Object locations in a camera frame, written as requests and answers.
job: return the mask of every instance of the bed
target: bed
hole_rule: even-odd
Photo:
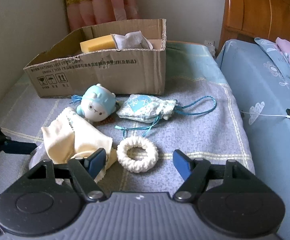
[[[180,149],[191,158],[203,157],[215,164],[227,159],[240,161],[250,171],[254,166],[242,119],[231,90],[205,46],[181,42],[168,42],[166,49],[166,86],[161,98],[178,99],[182,105],[212,95],[217,108],[210,114],[197,117],[174,115],[161,121],[148,135],[159,150],[156,166],[141,174],[124,170],[115,163],[99,182],[106,191],[132,190],[143,192],[166,191],[173,194],[183,183],[173,166],[172,153]],[[44,144],[42,126],[49,126],[61,111],[70,105],[70,99],[39,98],[27,76],[23,76],[0,102],[0,127],[18,141],[35,142],[39,147],[35,157],[42,153]],[[191,111],[209,109],[212,100],[194,106]],[[115,123],[97,125],[96,128],[113,138],[114,147],[122,140],[122,132],[114,128],[144,126],[143,123],[120,119]],[[142,135],[141,131],[129,132]],[[144,152],[134,149],[130,156],[143,158]],[[28,170],[29,157],[0,153],[0,192]]]
[[[265,52],[272,49],[255,43],[257,37],[269,46],[277,37],[290,41],[290,0],[226,0],[216,60],[241,111],[286,115],[290,79]],[[252,114],[242,120],[256,176],[286,205],[278,234],[290,240],[290,120]]]

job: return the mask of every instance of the pink curtain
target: pink curtain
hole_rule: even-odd
[[[135,0],[66,0],[71,31],[126,19],[138,19]]]

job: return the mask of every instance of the white knitted ring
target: white knitted ring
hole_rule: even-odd
[[[141,161],[136,161],[127,156],[127,151],[134,147],[143,148],[147,156]],[[141,136],[132,136],[124,139],[117,146],[118,162],[131,172],[148,171],[153,168],[158,160],[157,147],[147,138]]]

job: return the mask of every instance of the cream cloth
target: cream cloth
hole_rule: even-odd
[[[98,131],[71,107],[65,108],[49,127],[41,130],[47,155],[54,164],[67,163],[70,158],[79,156],[86,158],[98,148],[104,148],[106,166],[96,177],[96,182],[117,160],[116,150],[112,149],[113,139]]]

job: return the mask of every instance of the figurine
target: figurine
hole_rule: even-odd
[[[89,122],[99,122],[115,112],[115,94],[111,93],[101,84],[88,88],[77,106],[76,112]]]

